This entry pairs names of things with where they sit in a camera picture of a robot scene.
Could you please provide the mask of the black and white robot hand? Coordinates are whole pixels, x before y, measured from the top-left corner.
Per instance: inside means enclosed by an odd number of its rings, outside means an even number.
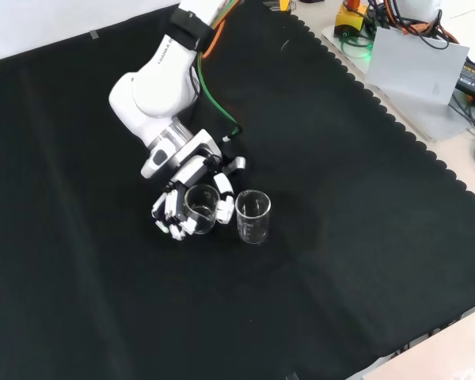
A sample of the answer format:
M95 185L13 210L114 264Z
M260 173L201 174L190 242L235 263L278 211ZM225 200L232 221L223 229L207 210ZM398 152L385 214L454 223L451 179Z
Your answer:
M225 166L215 155L189 158L152 206L155 225L182 241L188 235L209 232L217 222L229 224L235 198L230 175L245 167L246 159L240 156Z

